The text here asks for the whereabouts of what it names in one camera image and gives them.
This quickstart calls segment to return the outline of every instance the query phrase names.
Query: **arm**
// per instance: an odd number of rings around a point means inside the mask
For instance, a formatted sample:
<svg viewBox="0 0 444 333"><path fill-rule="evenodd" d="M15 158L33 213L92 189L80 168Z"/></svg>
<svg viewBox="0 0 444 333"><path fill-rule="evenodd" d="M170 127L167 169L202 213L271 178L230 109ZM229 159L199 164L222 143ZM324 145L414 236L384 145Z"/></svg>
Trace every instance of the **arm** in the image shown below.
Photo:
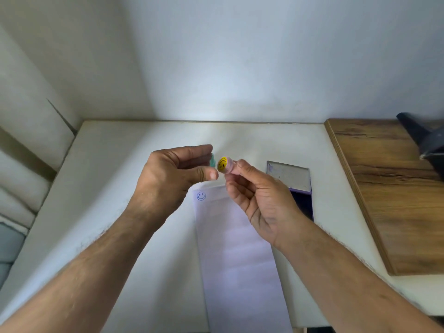
<svg viewBox="0 0 444 333"><path fill-rule="evenodd" d="M0 326L0 333L99 332L154 232L193 184L217 179L217 171L206 167L211 150L202 145L153 152L122 215Z"/></svg>
<svg viewBox="0 0 444 333"><path fill-rule="evenodd" d="M228 194L285 255L337 332L444 332L305 217L282 182L245 160L232 173Z"/></svg>

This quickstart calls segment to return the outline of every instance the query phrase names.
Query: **person's left arm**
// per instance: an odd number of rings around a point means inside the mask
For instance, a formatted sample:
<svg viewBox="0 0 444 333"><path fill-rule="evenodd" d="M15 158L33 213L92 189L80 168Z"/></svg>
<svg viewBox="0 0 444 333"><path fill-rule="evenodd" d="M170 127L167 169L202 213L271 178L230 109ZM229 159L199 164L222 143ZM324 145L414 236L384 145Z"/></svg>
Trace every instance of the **person's left arm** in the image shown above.
<svg viewBox="0 0 444 333"><path fill-rule="evenodd" d="M0 333L100 332L154 232L197 182L215 180L211 145L151 153L114 224L14 313Z"/></svg>

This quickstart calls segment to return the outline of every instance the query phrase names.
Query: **sheet of paper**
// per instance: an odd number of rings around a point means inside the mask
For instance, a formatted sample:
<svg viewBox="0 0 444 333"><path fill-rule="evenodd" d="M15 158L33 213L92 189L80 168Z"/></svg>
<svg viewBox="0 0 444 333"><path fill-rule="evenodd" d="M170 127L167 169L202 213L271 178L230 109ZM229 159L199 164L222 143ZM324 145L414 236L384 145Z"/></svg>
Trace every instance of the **sheet of paper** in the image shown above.
<svg viewBox="0 0 444 333"><path fill-rule="evenodd" d="M197 244L211 333L291 333L271 246L225 186L194 191Z"/></svg>

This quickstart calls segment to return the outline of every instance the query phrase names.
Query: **blue ink smiley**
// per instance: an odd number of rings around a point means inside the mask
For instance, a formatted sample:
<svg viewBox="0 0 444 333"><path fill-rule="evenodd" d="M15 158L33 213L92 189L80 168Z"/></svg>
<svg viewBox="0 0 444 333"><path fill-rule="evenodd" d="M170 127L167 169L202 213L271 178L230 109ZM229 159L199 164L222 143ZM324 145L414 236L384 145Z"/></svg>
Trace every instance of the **blue ink smiley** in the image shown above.
<svg viewBox="0 0 444 333"><path fill-rule="evenodd" d="M200 191L197 193L197 200L199 200L199 201L205 200L206 197L207 197L207 195L203 191Z"/></svg>

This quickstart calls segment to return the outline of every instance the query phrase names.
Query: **hand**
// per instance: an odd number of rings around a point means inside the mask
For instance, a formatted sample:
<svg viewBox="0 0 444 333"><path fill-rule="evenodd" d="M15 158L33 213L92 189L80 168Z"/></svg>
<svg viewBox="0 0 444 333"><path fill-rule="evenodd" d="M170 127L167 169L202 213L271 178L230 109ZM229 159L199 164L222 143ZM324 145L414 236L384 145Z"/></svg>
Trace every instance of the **hand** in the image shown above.
<svg viewBox="0 0 444 333"><path fill-rule="evenodd" d="M228 195L247 214L258 234L278 250L297 222L308 220L285 184L245 160L237 161L225 179Z"/></svg>
<svg viewBox="0 0 444 333"><path fill-rule="evenodd" d="M150 154L126 212L154 219L159 229L183 202L189 188L219 176L210 165L212 145L185 146Z"/></svg>

